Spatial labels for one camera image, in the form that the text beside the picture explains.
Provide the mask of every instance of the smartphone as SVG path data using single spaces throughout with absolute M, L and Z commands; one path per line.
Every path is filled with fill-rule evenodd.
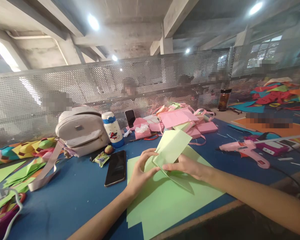
M 126 151 L 113 153 L 110 156 L 105 187 L 110 187 L 126 179 Z
M 132 128 L 133 123 L 136 120 L 136 116 L 134 115 L 134 111 L 133 110 L 128 110 L 128 111 L 125 111 L 124 114 L 126 115 L 126 119 L 127 119 L 129 128 Z

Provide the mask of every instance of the water bottle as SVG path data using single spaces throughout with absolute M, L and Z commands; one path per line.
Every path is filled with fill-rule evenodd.
M 113 112 L 106 112 L 101 115 L 103 126 L 106 129 L 110 142 L 114 148 L 119 148 L 124 145 L 124 139 Z

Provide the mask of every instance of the metal mesh fence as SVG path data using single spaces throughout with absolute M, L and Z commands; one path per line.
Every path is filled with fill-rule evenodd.
M 265 76 L 300 66 L 300 41 L 287 46 L 291 41 L 278 42 L 275 50 L 269 43 L 261 55 L 260 44 L 0 74 L 0 147 L 55 135 L 61 112 L 44 111 L 47 93 L 70 93 L 73 106 L 112 111 L 121 128 L 130 109 L 144 117 L 172 102 L 212 108 L 224 88 L 233 89 L 231 101 L 246 99 Z

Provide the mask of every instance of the brown thermos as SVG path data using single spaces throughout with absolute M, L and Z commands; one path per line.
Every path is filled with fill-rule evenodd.
M 218 111 L 224 112 L 227 110 L 227 105 L 230 98 L 231 90 L 232 89 L 221 89 Z

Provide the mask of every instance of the blue table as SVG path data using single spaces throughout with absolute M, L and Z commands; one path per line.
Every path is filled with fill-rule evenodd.
M 282 111 L 279 114 L 287 117 L 287 114 L 292 116 L 293 113 Z M 243 136 L 247 136 L 247 134 L 229 128 L 227 123 L 223 121 L 215 119 L 214 122 L 219 127 L 217 133 L 225 136 L 229 134 L 239 141 L 243 141 Z M 295 119 L 294 122 L 300 123 L 300 118 Z M 215 151 L 220 145 L 233 142 L 232 138 L 224 138 L 216 133 L 206 134 L 205 137 L 207 139 L 205 145 L 192 145 L 191 147 L 217 169 L 266 185 L 286 177 L 273 169 L 258 167 L 255 161 L 250 158 L 240 158 L 239 154 L 232 155 Z M 116 149 L 116 151 L 125 150 L 127 159 L 139 156 L 145 149 L 156 147 L 161 137 L 154 141 L 128 142 L 133 138 L 132 134 L 125 139 L 126 144 L 123 147 Z M 294 162 L 300 164 L 300 155 L 297 152 L 292 151 L 287 156 L 294 158 Z M 270 164 L 290 175 L 300 171 L 300 166 L 293 165 L 289 161 L 278 161 L 277 158 L 266 153 L 263 153 L 263 157 L 269 160 Z M 48 185 L 38 191 L 27 192 L 22 216 L 12 228 L 9 239 L 66 239 L 111 202 L 127 185 L 127 181 L 124 181 L 105 188 L 104 181 L 108 165 L 100 168 L 98 164 L 89 161 L 89 156 L 73 157 L 61 161 L 57 167 L 60 170 Z M 224 194 L 178 222 L 172 228 L 234 200 L 235 198 L 232 196 Z M 128 229 L 126 212 L 124 212 L 109 231 L 107 237 L 129 240 L 143 239 L 142 225 L 140 223 Z

